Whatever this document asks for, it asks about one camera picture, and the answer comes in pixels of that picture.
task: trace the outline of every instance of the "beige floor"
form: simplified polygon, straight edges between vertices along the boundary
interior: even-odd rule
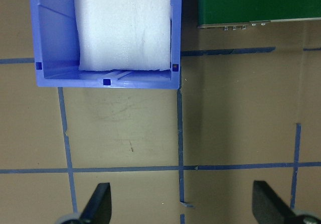
[[[321,22],[275,23],[246,31],[198,30],[185,0],[182,50],[276,47],[272,53],[182,58],[185,165],[321,162]],[[0,0],[0,59],[33,57],[29,0]],[[64,88],[74,168],[177,166],[174,90]],[[33,64],[0,64],[2,223],[54,223],[72,201],[56,88],[35,84]],[[251,185],[263,179],[290,202],[293,168],[75,173],[78,209],[99,182],[112,185],[111,223],[256,223]],[[321,216],[321,167],[298,170],[296,207]]]

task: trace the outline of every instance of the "white foam block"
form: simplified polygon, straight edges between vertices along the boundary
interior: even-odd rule
[[[171,0],[75,0],[80,70],[170,68]]]

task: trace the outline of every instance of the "blue plastic bin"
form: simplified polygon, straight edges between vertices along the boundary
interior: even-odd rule
[[[30,0],[38,86],[177,89],[180,84],[182,0],[171,0],[171,69],[79,71],[74,0]]]

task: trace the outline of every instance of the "square hole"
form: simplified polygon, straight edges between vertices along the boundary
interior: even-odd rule
[[[179,71],[179,65],[173,64],[173,72],[178,72],[178,71]]]
[[[36,70],[42,70],[42,63],[36,62]]]
[[[105,86],[110,86],[110,85],[111,85],[110,79],[104,79],[104,80],[103,80],[103,84],[104,84]]]

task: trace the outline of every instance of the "green circuit board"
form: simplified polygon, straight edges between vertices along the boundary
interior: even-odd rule
[[[317,18],[321,0],[199,0],[200,27]]]

